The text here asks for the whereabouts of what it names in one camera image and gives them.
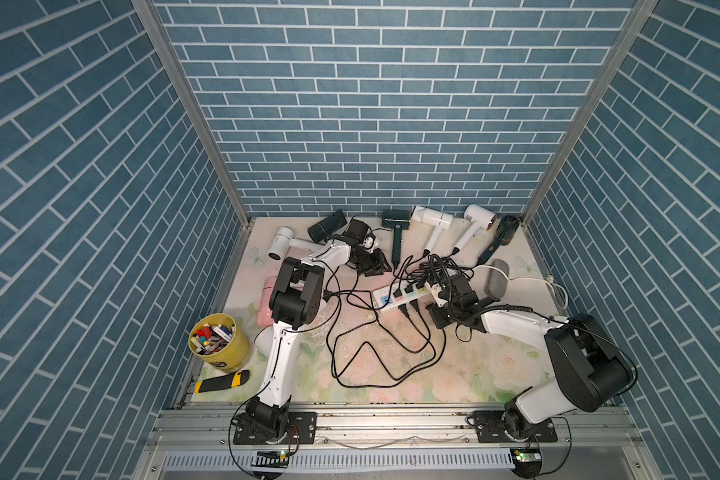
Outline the white multicolour power strip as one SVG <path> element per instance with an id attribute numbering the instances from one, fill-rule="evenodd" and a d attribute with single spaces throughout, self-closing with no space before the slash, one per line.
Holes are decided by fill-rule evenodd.
<path id="1" fill-rule="evenodd" d="M 402 280 L 374 290 L 372 297 L 375 309 L 387 311 L 421 298 L 434 300 L 438 292 L 437 288 L 432 287 L 427 282 L 411 283 Z"/>

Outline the dark green boxy hair dryer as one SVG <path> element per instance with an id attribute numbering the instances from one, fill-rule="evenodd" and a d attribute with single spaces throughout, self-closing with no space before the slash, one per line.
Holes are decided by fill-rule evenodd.
<path id="1" fill-rule="evenodd" d="M 412 212 L 410 210 L 388 209 L 382 212 L 381 225 L 393 233 L 392 265 L 395 270 L 401 263 L 402 235 L 409 229 Z"/>

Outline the dark teal round hair dryer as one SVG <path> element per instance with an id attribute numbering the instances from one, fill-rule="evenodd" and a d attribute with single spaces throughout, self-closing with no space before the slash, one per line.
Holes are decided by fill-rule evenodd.
<path id="1" fill-rule="evenodd" d="M 519 217 L 514 215 L 503 216 L 497 225 L 494 239 L 478 256 L 476 264 L 486 264 L 501 246 L 509 245 L 519 227 Z"/>

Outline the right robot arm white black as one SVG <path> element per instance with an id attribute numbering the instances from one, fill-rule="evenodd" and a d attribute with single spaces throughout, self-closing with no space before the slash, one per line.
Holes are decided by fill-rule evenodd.
<path id="1" fill-rule="evenodd" d="M 435 325 L 463 325 L 530 345 L 549 360 L 552 378 L 531 386 L 490 413 L 483 430 L 500 441 L 528 442 L 555 416 L 578 409 L 592 413 L 629 391 L 637 367 L 589 314 L 544 315 L 529 306 L 481 305 L 455 309 L 435 300 L 426 306 Z"/>

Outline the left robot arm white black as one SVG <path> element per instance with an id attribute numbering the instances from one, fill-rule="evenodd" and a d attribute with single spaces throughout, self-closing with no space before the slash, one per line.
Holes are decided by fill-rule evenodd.
<path id="1" fill-rule="evenodd" d="M 292 373 L 302 336 L 321 310 L 326 280 L 347 263 L 387 270 L 388 263 L 375 240 L 355 244 L 332 239 L 300 259 L 282 260 L 270 297 L 272 344 L 259 391 L 234 415 L 236 425 L 248 430 L 258 443 L 281 441 L 289 430 Z"/>

